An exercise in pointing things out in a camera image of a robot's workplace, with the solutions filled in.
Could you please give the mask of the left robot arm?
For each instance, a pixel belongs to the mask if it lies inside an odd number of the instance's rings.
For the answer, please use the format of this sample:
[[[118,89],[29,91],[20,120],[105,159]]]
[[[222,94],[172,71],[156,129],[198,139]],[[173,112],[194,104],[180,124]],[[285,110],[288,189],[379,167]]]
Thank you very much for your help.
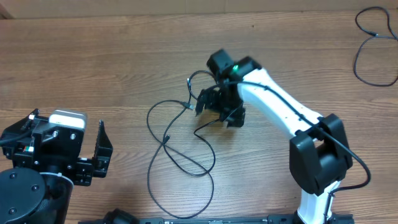
[[[1,172],[1,223],[64,223],[75,186],[104,178],[113,153],[99,121],[93,157],[81,157],[87,116],[57,109],[49,117],[38,109],[1,134],[12,168]]]

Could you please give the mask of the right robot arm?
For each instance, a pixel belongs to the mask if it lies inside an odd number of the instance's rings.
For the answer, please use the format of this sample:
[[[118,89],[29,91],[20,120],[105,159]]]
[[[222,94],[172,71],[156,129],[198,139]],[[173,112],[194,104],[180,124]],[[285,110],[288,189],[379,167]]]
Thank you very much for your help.
[[[246,114],[243,104],[249,103],[289,140],[289,169],[302,193],[288,223],[353,223],[352,215],[331,211],[334,191],[353,165],[342,120],[308,109],[251,57],[234,61],[221,49],[206,65],[216,85],[200,92],[197,114],[212,110],[228,126],[240,128]]]

